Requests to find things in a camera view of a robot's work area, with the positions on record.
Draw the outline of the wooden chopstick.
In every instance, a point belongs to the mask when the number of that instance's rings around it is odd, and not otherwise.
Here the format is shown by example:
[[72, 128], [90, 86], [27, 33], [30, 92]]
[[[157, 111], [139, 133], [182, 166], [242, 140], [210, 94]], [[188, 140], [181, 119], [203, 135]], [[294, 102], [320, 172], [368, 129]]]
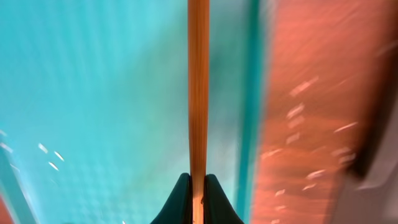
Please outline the wooden chopstick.
[[209, 0], [188, 1], [188, 129], [193, 224], [204, 224], [209, 85]]

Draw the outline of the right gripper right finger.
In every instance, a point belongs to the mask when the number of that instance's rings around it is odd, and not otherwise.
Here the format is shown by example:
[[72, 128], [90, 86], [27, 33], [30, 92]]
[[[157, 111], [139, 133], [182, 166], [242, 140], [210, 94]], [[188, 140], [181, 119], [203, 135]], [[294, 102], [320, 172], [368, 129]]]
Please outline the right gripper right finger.
[[203, 209], [205, 224], [244, 224], [214, 174], [205, 177]]

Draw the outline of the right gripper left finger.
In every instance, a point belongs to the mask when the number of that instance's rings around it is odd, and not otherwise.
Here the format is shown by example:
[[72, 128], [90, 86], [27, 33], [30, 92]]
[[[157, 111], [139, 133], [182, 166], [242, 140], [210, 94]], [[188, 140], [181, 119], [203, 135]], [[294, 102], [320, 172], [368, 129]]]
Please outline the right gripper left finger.
[[167, 201], [150, 224], [192, 224], [192, 180], [182, 173]]

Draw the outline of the grey dishwasher rack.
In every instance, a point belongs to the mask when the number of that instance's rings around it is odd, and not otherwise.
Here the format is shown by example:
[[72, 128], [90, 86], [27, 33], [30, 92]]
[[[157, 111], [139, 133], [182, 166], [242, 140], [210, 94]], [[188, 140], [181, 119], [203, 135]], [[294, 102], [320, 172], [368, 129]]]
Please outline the grey dishwasher rack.
[[385, 97], [374, 126], [344, 176], [335, 224], [397, 224], [397, 94]]

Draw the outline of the teal serving tray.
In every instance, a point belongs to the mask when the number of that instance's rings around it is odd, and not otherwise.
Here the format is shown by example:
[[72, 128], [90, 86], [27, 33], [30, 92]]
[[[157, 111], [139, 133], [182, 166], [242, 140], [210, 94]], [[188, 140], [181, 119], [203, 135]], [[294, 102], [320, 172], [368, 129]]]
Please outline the teal serving tray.
[[[1, 2], [13, 223], [150, 223], [189, 171], [186, 1]], [[251, 221], [266, 1], [210, 3], [207, 172]]]

